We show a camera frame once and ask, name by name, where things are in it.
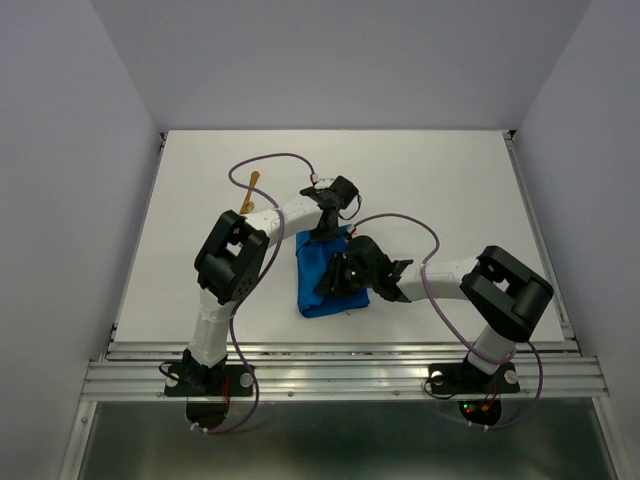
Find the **blue cloth napkin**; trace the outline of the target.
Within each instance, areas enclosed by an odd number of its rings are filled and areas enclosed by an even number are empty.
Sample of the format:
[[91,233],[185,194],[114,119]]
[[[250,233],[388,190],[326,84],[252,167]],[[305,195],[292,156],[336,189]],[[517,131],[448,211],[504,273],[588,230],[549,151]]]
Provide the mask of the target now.
[[341,226],[339,236],[329,241],[313,240],[310,231],[296,235],[297,308],[303,317],[326,317],[369,306],[366,288],[344,288],[338,279],[337,256],[345,252],[349,228]]

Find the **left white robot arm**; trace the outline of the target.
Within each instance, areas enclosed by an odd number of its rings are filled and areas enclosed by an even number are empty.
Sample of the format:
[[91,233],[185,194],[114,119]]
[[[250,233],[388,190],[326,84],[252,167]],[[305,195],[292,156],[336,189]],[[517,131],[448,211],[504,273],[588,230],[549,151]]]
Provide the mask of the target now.
[[274,258],[265,259],[267,253],[278,254],[285,239],[305,231],[314,240],[338,238],[340,212],[359,198],[356,186],[338,176],[267,210],[221,214],[194,261],[200,305],[180,362],[180,380],[202,394],[221,386],[231,321],[274,263]]

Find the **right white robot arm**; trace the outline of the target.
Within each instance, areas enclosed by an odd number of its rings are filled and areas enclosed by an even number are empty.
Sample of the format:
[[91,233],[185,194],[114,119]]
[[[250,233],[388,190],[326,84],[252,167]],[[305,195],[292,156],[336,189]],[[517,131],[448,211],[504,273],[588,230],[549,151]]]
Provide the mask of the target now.
[[368,236],[347,242],[333,253],[314,285],[318,294],[346,297],[369,289],[389,302],[427,300],[448,328],[453,324],[437,305],[439,299],[467,300],[486,326],[470,345],[460,366],[463,384],[482,390],[511,361],[515,347],[528,342],[554,296],[551,284],[499,246],[479,256],[431,264],[392,260]]

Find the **gold knife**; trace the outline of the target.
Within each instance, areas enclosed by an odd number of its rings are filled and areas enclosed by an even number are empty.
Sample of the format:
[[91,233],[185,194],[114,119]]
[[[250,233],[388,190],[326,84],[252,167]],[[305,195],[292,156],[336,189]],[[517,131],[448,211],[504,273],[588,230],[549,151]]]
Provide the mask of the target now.
[[259,171],[253,171],[251,173],[250,179],[249,179],[249,189],[246,192],[246,195],[244,197],[243,203],[242,203],[241,208],[239,210],[239,214],[240,215],[247,215],[247,214],[251,213],[254,210],[255,204],[252,201],[252,193],[253,193],[253,189],[257,186],[259,178],[260,178],[260,172]]

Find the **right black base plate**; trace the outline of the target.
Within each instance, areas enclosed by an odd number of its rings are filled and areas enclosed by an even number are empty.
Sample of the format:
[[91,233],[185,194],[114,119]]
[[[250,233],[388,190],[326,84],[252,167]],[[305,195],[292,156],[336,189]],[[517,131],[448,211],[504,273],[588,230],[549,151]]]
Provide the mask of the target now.
[[437,397],[520,392],[519,377],[513,363],[500,365],[492,374],[467,361],[431,364],[424,387]]

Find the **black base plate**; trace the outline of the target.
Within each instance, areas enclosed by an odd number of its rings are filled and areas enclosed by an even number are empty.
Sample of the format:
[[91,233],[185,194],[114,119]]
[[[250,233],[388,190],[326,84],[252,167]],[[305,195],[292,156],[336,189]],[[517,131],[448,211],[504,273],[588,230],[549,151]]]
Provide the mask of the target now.
[[500,365],[492,374],[467,361],[431,364],[424,387],[437,397],[520,392],[519,377],[513,363]]
[[254,394],[253,378],[243,365],[225,365],[214,368],[212,373],[191,372],[184,364],[161,364],[165,377],[163,394],[169,398],[187,397],[251,397]]

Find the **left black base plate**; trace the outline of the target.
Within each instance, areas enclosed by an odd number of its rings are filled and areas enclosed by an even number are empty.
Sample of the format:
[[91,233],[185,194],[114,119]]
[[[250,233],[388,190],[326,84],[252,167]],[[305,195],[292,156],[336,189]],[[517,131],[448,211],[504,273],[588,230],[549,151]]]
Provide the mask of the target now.
[[253,378],[243,365],[225,365],[214,368],[212,373],[191,372],[184,364],[161,364],[165,377],[163,394],[169,398],[187,397],[251,397],[254,394]]

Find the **aluminium rail frame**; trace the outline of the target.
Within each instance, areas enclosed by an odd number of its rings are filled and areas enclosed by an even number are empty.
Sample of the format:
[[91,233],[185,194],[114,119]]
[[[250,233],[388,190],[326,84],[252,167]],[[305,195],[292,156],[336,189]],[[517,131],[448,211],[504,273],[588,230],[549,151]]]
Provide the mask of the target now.
[[482,432],[424,391],[452,343],[255,343],[260,405],[226,435],[192,433],[155,366],[174,344],[112,347],[88,366],[64,479],[632,479],[599,361],[556,298],[561,342],[523,350],[507,420]]

